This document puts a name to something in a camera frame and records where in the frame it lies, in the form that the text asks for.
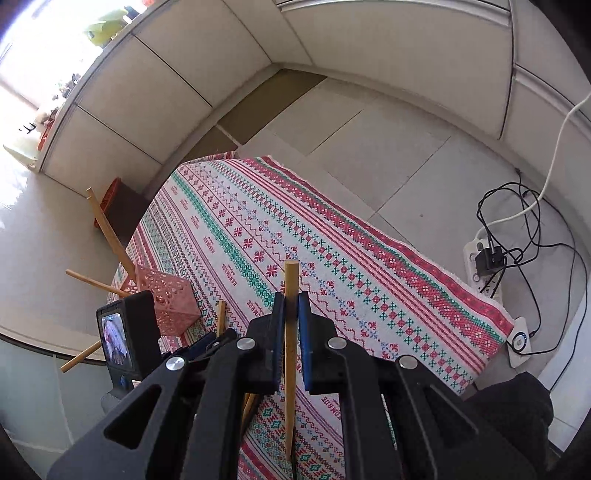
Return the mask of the green plastic bag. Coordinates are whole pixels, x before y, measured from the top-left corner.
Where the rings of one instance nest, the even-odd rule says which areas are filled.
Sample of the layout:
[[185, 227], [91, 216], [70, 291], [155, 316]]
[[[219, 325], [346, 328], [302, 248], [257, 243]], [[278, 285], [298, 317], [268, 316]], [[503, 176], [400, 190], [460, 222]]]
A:
[[100, 17], [94, 24], [89, 25], [84, 33], [90, 42], [104, 48], [128, 23], [126, 10], [115, 10]]

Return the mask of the white power strip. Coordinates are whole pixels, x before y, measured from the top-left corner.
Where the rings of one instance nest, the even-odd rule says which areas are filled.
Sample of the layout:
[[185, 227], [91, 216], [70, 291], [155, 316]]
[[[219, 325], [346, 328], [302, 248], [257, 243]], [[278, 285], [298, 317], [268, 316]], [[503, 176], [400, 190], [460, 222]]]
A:
[[507, 261], [502, 248], [486, 238], [477, 238], [464, 247], [468, 283], [483, 295], [503, 303], [502, 273]]

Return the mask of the pink perforated utensil holder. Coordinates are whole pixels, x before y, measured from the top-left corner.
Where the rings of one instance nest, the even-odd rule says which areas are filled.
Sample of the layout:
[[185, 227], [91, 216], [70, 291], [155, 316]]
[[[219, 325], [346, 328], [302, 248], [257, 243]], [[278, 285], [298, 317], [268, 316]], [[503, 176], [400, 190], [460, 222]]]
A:
[[135, 279], [124, 276], [119, 289], [127, 293], [150, 291], [162, 336], [181, 336], [201, 317], [192, 286], [186, 279], [147, 267], [135, 267]]

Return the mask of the patterned woven tablecloth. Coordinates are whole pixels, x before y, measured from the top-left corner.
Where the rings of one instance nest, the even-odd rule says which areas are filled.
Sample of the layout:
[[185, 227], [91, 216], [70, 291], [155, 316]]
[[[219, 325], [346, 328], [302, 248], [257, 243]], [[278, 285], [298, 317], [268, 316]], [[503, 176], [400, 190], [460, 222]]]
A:
[[245, 333], [270, 313], [284, 265], [300, 265], [311, 311], [377, 358], [416, 357], [462, 394], [501, 351], [514, 319], [496, 300], [339, 206], [269, 156], [198, 159], [164, 182], [127, 246], [132, 261], [188, 280], [201, 316]]

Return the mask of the light wooden chopstick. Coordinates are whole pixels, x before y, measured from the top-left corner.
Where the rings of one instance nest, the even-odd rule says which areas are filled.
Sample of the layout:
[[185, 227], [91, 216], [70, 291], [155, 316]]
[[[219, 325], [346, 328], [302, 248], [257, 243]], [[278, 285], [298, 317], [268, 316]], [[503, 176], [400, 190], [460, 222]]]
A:
[[119, 241], [113, 228], [107, 220], [93, 190], [91, 188], [87, 188], [86, 194], [87, 200], [92, 208], [95, 220], [97, 221], [99, 228], [102, 231], [107, 243], [109, 244], [113, 253], [117, 256], [119, 263], [123, 266], [124, 270], [128, 275], [128, 278], [131, 281], [136, 282], [135, 265], [130, 259], [130, 257], [127, 255], [126, 250], [123, 248], [121, 242]]

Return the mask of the white round charger device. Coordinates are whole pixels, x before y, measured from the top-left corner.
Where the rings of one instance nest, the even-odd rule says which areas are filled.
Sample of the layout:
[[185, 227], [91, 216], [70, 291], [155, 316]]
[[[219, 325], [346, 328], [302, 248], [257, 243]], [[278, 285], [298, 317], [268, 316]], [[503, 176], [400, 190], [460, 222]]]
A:
[[527, 362], [532, 353], [530, 332], [523, 316], [515, 320], [513, 330], [506, 341], [509, 365], [517, 369]]

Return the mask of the red-rimmed dark trash bin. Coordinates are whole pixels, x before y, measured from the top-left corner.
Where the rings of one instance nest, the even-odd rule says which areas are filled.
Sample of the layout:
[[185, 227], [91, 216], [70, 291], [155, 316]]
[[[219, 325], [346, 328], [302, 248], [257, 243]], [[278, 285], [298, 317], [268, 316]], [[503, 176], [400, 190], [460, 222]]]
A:
[[124, 247], [131, 240], [148, 205], [146, 198], [127, 186], [119, 177], [108, 187], [100, 207]]

